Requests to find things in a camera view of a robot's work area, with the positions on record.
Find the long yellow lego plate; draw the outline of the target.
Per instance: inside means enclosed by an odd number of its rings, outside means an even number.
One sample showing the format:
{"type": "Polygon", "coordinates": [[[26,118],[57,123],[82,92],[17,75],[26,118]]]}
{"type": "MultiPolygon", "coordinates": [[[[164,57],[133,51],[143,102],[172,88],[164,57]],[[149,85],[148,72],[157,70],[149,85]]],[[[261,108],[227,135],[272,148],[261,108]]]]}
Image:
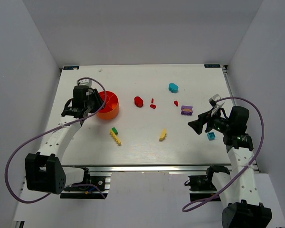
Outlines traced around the long yellow lego plate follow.
{"type": "Polygon", "coordinates": [[[121,143],[121,141],[120,141],[120,139],[117,137],[117,135],[114,133],[114,132],[110,132],[110,134],[111,134],[111,136],[113,137],[113,139],[116,141],[116,143],[119,145],[119,146],[121,146],[122,145],[122,143],[121,143]]]}

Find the green lego brick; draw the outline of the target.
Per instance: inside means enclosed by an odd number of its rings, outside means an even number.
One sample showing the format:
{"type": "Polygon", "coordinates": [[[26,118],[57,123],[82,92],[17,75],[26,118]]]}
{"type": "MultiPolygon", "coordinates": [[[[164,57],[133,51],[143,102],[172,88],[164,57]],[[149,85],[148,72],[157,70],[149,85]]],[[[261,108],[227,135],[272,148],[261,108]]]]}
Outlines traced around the green lego brick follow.
{"type": "Polygon", "coordinates": [[[111,130],[114,132],[114,134],[116,134],[116,135],[118,134],[118,131],[115,127],[113,127],[111,130]]]}

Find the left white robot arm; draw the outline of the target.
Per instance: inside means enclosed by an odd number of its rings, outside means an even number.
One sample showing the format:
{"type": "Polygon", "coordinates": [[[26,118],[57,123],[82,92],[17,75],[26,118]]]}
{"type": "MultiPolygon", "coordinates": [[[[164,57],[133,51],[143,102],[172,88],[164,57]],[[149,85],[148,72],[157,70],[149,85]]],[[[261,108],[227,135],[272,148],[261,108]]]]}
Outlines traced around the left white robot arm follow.
{"type": "Polygon", "coordinates": [[[80,167],[63,167],[62,157],[89,114],[103,107],[103,99],[96,89],[76,85],[73,98],[61,113],[58,129],[36,153],[25,158],[26,183],[29,190],[60,194],[65,187],[90,183],[88,171],[80,167]]]}

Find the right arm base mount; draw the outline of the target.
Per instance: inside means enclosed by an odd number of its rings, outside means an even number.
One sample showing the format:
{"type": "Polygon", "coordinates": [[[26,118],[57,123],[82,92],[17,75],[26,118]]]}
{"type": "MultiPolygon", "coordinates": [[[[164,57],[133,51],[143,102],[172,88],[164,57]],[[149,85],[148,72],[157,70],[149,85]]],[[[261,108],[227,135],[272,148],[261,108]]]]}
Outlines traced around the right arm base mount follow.
{"type": "Polygon", "coordinates": [[[200,200],[213,196],[217,189],[213,185],[212,178],[214,173],[230,174],[227,167],[221,165],[210,165],[205,175],[191,175],[188,180],[184,182],[184,186],[190,189],[190,201],[200,200]]]}

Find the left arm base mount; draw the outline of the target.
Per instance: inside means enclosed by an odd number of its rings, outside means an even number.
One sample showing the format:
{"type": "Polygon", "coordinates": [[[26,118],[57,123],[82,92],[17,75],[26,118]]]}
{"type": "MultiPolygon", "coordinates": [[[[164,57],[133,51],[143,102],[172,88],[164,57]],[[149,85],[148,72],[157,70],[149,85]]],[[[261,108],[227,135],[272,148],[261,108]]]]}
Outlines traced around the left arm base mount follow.
{"type": "Polygon", "coordinates": [[[60,193],[61,199],[106,199],[111,177],[109,174],[91,172],[87,167],[65,166],[66,184],[60,193]]]}

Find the red rounded lego brick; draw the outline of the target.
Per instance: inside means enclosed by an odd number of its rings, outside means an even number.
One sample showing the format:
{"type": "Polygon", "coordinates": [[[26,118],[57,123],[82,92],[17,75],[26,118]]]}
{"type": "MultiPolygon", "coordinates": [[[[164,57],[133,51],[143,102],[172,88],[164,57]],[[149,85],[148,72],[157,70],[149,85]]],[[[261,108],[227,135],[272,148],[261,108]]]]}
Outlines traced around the red rounded lego brick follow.
{"type": "Polygon", "coordinates": [[[136,97],[134,98],[134,104],[135,104],[137,107],[139,107],[139,108],[143,107],[143,100],[142,100],[142,98],[139,97],[139,96],[136,96],[136,97]]]}

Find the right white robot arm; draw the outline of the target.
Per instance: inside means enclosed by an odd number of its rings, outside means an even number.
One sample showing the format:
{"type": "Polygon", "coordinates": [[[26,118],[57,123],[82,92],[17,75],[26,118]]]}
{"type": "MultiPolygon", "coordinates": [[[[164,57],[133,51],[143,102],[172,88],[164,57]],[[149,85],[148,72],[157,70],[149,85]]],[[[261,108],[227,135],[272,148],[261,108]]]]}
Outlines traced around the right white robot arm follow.
{"type": "Polygon", "coordinates": [[[272,219],[259,196],[253,163],[253,143],[246,133],[249,111],[234,106],[226,116],[223,108],[212,109],[198,116],[188,125],[197,133],[216,130],[223,134],[232,170],[211,165],[206,171],[205,183],[213,184],[223,204],[222,226],[225,228],[265,228],[272,219]]]}

